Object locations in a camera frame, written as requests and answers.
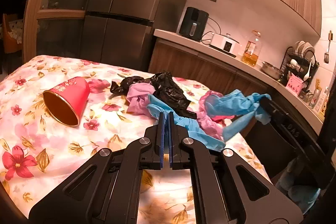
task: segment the silver screw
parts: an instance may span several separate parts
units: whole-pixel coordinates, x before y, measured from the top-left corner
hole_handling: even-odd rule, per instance
[[[224,149],[223,154],[224,154],[224,156],[232,157],[233,156],[233,151],[231,149]]]
[[[102,156],[102,157],[106,157],[110,154],[110,150],[107,149],[107,148],[104,148],[102,150],[99,151],[99,155]]]
[[[139,140],[139,142],[140,142],[141,144],[148,144],[150,141],[151,141],[151,140],[150,140],[149,138],[147,138],[147,137],[142,137],[142,138]]]
[[[184,139],[183,139],[183,142],[184,142],[185,144],[192,144],[192,143],[194,143],[194,140],[193,140],[192,138],[184,138]]]

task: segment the yellow liquid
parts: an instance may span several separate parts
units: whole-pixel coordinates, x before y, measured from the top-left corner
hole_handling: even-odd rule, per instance
[[[243,58],[241,59],[244,63],[254,67],[257,63],[257,60],[258,60],[258,56],[255,55],[255,54],[248,54],[246,52],[244,52],[243,54]]]

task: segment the glass jar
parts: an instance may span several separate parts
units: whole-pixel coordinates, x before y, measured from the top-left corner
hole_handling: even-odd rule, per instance
[[[257,63],[261,51],[261,34],[258,31],[252,31],[253,35],[249,38],[246,48],[244,50],[243,58],[244,63],[254,67]]]

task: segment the cup opening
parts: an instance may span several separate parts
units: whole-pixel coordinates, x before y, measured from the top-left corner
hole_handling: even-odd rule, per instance
[[[50,115],[57,121],[70,127],[79,125],[79,118],[64,98],[50,90],[46,90],[43,92],[43,99]]]

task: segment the red cup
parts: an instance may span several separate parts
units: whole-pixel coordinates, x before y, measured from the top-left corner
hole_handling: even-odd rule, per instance
[[[75,127],[79,125],[90,87],[83,77],[71,78],[43,92],[47,109],[58,122]]]

